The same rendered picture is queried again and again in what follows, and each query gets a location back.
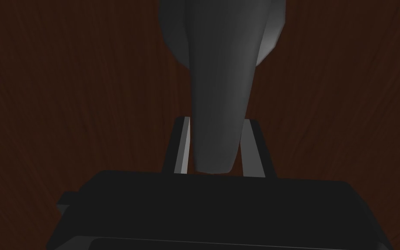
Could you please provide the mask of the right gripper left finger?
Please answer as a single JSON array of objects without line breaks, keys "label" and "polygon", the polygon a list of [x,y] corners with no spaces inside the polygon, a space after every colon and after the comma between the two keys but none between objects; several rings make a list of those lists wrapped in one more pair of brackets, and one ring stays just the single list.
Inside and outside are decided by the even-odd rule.
[{"label": "right gripper left finger", "polygon": [[175,119],[166,150],[162,173],[186,174],[190,151],[190,118]]}]

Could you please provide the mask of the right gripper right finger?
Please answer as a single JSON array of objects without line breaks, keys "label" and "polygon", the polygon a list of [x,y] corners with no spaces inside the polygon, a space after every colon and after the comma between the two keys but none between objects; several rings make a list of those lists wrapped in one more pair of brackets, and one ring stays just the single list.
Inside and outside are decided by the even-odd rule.
[{"label": "right gripper right finger", "polygon": [[257,120],[245,119],[240,150],[244,177],[277,178],[269,149]]}]

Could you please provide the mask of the grey door handle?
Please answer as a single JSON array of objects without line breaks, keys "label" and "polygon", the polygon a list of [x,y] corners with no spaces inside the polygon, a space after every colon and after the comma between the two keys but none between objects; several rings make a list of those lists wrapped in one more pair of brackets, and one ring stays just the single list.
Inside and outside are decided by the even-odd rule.
[{"label": "grey door handle", "polygon": [[275,48],[286,0],[160,0],[163,40],[190,71],[197,172],[231,172],[256,67]]}]

